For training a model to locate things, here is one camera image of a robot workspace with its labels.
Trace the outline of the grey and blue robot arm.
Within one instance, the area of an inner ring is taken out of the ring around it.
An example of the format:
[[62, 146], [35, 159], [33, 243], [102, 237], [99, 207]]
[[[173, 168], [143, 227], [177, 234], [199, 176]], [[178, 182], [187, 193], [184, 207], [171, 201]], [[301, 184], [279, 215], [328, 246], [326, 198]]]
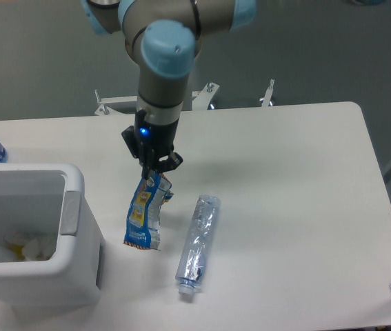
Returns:
[[139, 67], [134, 124], [121, 135], [142, 177], [183, 163], [174, 138], [201, 38], [248, 25], [256, 1], [82, 1], [97, 34], [122, 32]]

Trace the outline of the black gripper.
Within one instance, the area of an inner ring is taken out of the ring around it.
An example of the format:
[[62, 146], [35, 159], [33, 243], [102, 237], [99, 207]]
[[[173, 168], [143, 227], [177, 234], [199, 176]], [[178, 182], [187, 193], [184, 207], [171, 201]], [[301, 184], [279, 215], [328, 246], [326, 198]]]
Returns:
[[183, 163], [182, 156], [174, 152], [179, 120], [155, 124], [149, 115], [144, 109], [136, 111], [134, 125], [121, 133], [132, 156], [140, 161], [143, 179], [148, 179], [151, 172], [173, 171]]

